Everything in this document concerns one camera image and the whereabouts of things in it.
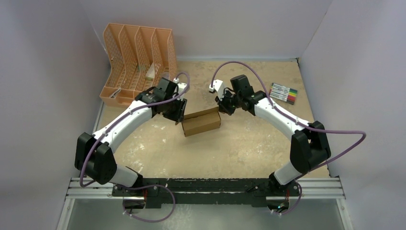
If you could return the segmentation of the brown cardboard box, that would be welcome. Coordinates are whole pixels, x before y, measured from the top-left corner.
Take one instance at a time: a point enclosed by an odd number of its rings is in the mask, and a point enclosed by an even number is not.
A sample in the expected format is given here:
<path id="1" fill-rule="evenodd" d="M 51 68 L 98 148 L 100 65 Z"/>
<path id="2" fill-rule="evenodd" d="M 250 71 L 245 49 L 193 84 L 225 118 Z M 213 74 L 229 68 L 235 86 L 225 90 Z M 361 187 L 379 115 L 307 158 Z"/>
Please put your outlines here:
<path id="1" fill-rule="evenodd" d="M 218 107 L 198 111 L 184 116 L 182 128 L 185 137 L 218 129 L 221 117 Z"/>

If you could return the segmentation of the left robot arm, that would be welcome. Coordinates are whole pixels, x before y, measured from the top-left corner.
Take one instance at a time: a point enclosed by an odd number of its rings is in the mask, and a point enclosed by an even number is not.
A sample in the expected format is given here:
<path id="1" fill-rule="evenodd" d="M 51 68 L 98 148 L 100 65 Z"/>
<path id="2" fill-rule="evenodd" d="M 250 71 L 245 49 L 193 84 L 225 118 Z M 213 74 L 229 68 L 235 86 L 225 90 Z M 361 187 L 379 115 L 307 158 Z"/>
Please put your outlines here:
<path id="1" fill-rule="evenodd" d="M 139 126 L 161 114 L 176 124 L 184 119 L 187 99 L 183 96 L 188 84 L 161 78 L 157 86 L 140 92 L 129 107 L 108 125 L 77 140 L 74 166 L 99 184 L 113 183 L 124 186 L 131 196 L 143 189 L 143 176 L 129 167 L 119 166 L 114 153 Z"/>

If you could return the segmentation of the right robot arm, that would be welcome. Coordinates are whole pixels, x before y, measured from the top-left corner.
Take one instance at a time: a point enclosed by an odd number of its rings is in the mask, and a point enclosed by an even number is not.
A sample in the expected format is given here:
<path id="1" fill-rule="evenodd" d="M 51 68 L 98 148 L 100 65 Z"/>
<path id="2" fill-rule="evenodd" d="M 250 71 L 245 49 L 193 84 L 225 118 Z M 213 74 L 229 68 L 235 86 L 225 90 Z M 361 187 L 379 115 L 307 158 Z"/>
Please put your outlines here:
<path id="1" fill-rule="evenodd" d="M 274 101 L 269 101 L 263 91 L 255 92 L 246 75 L 230 80 L 232 89 L 221 80 L 209 85 L 209 92 L 216 93 L 219 111 L 232 115 L 237 108 L 260 117 L 282 132 L 291 142 L 289 161 L 270 175 L 269 189 L 275 195 L 287 190 L 288 183 L 305 175 L 331 156 L 323 124 L 309 123 L 294 117 Z"/>

